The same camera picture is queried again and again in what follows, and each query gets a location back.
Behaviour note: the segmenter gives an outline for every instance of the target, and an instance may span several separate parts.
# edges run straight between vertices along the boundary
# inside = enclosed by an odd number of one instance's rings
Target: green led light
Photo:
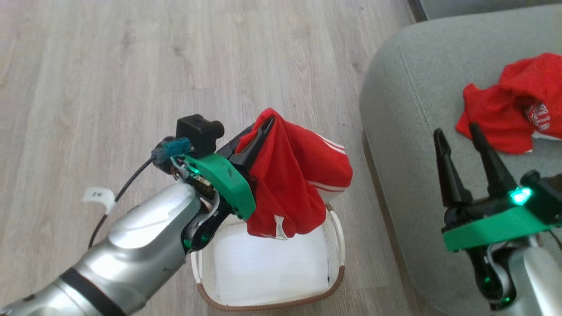
[[[519,190],[515,190],[511,193],[511,199],[517,205],[523,205],[529,198],[533,192],[529,188],[522,188]]]
[[[195,168],[195,166],[192,165],[192,164],[187,165],[187,167],[188,167],[192,172],[194,172],[194,173],[197,173],[197,174],[201,173],[201,172],[199,171],[199,169]]]

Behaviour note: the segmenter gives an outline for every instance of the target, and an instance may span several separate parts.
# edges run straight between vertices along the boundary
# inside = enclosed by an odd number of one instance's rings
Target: couch cushion
[[[433,130],[441,127],[475,197],[486,177],[470,140],[455,131],[469,83],[486,88],[506,64],[542,52],[562,54],[562,5],[439,19],[390,39],[370,65],[360,108],[372,156],[409,274],[447,315],[489,315],[465,254],[445,251]],[[518,180],[529,169],[562,173],[562,142],[535,140],[534,151],[502,156]],[[554,250],[550,237],[547,246]],[[553,251],[562,262],[560,251]]]

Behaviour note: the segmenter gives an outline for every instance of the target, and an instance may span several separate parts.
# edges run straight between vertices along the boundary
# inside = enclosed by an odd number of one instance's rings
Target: clothing label
[[[283,230],[283,220],[285,219],[282,216],[275,216],[275,223],[277,224],[277,228],[275,230],[275,239],[280,239],[280,240],[287,240],[289,238],[287,238],[287,235],[285,235],[285,231]]]

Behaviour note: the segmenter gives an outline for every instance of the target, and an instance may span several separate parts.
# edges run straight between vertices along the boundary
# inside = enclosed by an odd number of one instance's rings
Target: laundry basket
[[[308,304],[334,293],[345,272],[342,227],[332,207],[326,221],[289,240],[250,236],[230,216],[211,243],[191,254],[197,289],[211,306],[230,312]]]

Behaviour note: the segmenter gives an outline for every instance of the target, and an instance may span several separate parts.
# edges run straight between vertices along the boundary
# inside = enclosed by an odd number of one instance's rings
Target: wooden floor
[[[80,258],[103,212],[80,202],[86,187],[117,191],[175,133],[177,118],[222,121],[225,143],[273,107],[347,147],[353,185],[333,202],[346,235],[346,277],[324,301],[252,315],[436,315],[417,297],[389,237],[357,106],[377,48],[413,23],[407,0],[0,6],[0,305]],[[114,214],[172,182],[149,168]],[[139,314],[225,313],[201,299],[187,266]]]

